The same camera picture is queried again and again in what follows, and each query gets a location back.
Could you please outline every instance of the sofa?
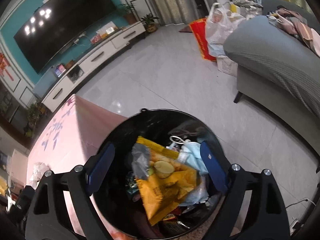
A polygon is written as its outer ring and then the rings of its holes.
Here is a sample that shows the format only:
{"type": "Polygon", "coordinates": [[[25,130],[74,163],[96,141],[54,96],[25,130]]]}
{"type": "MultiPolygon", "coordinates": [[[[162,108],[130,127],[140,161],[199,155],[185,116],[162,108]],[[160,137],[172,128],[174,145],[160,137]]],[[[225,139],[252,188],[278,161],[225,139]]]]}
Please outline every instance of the sofa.
{"type": "MultiPolygon", "coordinates": [[[[282,0],[262,0],[262,5],[263,14],[278,5],[298,11],[320,32],[315,16],[297,5],[282,0]]],[[[266,16],[240,24],[223,48],[238,63],[234,102],[244,94],[269,109],[302,136],[320,162],[320,58],[266,16]]]]}

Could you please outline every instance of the sofa leg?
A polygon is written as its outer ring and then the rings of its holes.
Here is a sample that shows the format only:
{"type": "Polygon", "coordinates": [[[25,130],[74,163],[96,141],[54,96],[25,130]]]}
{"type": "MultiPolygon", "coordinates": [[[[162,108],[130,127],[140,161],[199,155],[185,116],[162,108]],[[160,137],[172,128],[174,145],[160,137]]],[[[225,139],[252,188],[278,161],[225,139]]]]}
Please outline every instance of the sofa leg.
{"type": "Polygon", "coordinates": [[[243,94],[241,92],[238,91],[235,100],[233,100],[234,103],[238,103],[240,101],[240,98],[243,94]]]}

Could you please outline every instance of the red bag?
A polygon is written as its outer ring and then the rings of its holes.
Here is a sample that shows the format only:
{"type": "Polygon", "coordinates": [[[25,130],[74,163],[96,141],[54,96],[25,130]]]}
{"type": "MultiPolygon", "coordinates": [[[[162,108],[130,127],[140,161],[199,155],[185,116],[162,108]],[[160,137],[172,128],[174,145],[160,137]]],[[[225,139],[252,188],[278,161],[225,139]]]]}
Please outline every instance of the red bag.
{"type": "Polygon", "coordinates": [[[196,37],[202,58],[210,61],[217,61],[216,58],[211,56],[208,51],[208,43],[205,39],[205,21],[206,19],[202,18],[191,22],[189,26],[196,37]]]}

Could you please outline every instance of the flat screen tv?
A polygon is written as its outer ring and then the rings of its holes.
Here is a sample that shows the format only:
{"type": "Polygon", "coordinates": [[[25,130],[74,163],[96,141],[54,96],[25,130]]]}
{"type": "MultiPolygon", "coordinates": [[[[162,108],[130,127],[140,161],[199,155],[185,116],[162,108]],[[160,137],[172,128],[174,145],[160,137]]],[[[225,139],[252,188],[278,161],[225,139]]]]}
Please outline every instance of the flat screen tv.
{"type": "Polygon", "coordinates": [[[14,39],[39,73],[66,44],[115,10],[111,0],[49,0],[30,16],[14,39]]]}

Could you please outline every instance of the tile floor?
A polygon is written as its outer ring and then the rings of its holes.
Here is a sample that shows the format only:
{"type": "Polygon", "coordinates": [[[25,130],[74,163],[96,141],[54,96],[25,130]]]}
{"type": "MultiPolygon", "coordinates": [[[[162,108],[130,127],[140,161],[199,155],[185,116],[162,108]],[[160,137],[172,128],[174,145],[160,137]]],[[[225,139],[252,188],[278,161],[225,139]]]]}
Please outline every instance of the tile floor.
{"type": "MultiPolygon", "coordinates": [[[[191,33],[182,26],[162,27],[139,41],[97,73],[77,93],[124,116],[141,108],[179,109],[206,123],[220,138],[231,163],[247,171],[268,168],[285,205],[312,198],[320,174],[316,158],[278,120],[252,101],[233,103],[236,78],[219,72],[201,58],[191,33]]],[[[246,199],[239,220],[243,220],[246,199]]],[[[288,208],[289,222],[300,218],[309,203],[288,208]]]]}

